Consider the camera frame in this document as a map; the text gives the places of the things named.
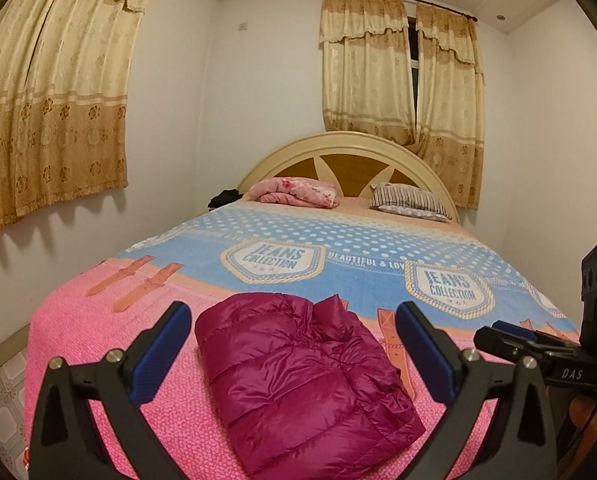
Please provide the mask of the magenta puffer jacket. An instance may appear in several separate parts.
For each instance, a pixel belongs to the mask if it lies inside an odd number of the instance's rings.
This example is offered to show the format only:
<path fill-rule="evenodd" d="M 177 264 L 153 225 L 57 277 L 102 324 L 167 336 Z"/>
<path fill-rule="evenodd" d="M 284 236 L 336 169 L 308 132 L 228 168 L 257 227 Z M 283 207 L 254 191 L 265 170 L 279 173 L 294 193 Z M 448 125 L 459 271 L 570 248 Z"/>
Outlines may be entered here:
<path fill-rule="evenodd" d="M 358 479 L 424 434 L 399 371 L 338 296 L 243 292 L 204 311 L 194 333 L 253 479 Z"/>

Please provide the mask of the blue pink patterned bedspread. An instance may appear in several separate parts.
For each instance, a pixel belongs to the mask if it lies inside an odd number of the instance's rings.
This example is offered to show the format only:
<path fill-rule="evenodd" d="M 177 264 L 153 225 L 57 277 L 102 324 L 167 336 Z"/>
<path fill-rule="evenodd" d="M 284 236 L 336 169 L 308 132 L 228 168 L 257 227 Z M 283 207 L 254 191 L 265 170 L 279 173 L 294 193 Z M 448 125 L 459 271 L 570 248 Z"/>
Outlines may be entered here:
<path fill-rule="evenodd" d="M 510 263 L 452 223 L 385 214 L 361 198 L 333 210 L 257 202 L 221 207 L 142 240 L 82 273 L 44 300 L 30 323 L 24 418 L 34 418 L 42 378 L 56 356 L 76 365 L 126 348 L 174 301 L 202 321 L 214 304 L 244 294 L 334 298 L 398 370 L 420 422 L 411 443 L 366 479 L 393 479 L 443 414 L 400 342 L 399 304 L 424 315 L 466 348 L 484 325 L 504 320 L 575 338 L 575 325 Z"/>

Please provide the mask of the striped pillow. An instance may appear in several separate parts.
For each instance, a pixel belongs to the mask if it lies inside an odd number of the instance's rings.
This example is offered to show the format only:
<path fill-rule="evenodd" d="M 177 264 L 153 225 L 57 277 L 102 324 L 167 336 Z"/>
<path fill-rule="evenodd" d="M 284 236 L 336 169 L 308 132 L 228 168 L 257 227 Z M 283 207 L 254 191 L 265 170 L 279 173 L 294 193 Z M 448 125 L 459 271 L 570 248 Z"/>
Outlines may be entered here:
<path fill-rule="evenodd" d="M 370 207 L 411 218 L 449 222 L 451 215 L 433 193 L 413 185 L 381 182 L 372 184 Z"/>

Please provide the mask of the black cloth beside bed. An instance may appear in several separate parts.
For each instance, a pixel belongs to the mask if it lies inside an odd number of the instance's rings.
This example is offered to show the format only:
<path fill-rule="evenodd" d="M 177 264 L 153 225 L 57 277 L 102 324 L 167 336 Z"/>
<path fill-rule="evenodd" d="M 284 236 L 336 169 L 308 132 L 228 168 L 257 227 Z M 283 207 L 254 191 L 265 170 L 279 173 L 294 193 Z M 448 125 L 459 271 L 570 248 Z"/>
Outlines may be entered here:
<path fill-rule="evenodd" d="M 237 188 L 230 188 L 230 190 L 222 190 L 218 195 L 212 197 L 207 204 L 208 210 L 215 210 L 220 207 L 237 202 L 243 197 Z"/>

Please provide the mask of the cream arched wooden headboard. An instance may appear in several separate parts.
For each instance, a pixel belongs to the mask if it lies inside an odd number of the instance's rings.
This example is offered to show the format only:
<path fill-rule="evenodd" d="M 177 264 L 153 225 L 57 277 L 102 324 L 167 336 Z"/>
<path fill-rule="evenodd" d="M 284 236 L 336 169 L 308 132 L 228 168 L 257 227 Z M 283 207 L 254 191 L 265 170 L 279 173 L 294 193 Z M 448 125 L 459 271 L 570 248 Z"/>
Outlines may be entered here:
<path fill-rule="evenodd" d="M 446 186 L 428 164 L 394 142 L 355 131 L 333 131 L 305 136 L 272 152 L 239 184 L 244 193 L 260 180 L 307 177 L 329 182 L 343 197 L 372 196 L 379 182 L 405 183 L 435 194 L 449 219 L 459 221 L 458 210 Z"/>

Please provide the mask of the folded pink floral blanket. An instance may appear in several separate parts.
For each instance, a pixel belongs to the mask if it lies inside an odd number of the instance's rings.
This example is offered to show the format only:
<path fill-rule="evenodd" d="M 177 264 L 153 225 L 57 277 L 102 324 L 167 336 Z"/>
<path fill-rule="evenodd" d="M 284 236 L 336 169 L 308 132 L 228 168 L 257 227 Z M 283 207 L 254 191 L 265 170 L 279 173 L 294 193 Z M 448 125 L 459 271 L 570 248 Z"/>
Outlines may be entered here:
<path fill-rule="evenodd" d="M 334 209 L 339 197 L 333 184 L 297 177 L 274 177 L 252 185 L 244 200 L 264 204 Z"/>

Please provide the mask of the beige side window curtain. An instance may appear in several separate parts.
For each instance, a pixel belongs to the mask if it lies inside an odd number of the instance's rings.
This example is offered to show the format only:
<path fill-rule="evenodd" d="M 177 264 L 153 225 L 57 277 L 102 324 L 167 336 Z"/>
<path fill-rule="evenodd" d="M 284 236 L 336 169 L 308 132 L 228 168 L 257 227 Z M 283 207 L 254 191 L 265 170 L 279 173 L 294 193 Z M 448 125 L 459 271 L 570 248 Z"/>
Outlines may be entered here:
<path fill-rule="evenodd" d="M 149 0 L 9 0 L 0 11 L 0 229 L 126 188 L 128 80 Z"/>

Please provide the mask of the beige curtain behind headboard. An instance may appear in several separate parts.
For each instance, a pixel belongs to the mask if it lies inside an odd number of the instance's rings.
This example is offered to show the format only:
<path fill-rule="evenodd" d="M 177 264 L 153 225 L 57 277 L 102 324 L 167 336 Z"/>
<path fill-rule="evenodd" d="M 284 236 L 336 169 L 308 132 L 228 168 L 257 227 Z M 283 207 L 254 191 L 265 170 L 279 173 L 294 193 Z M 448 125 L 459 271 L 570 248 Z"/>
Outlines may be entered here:
<path fill-rule="evenodd" d="M 373 134 L 424 160 L 455 206 L 477 209 L 485 75 L 475 23 L 417 5 L 410 18 L 341 12 L 322 0 L 322 115 L 327 130 Z"/>

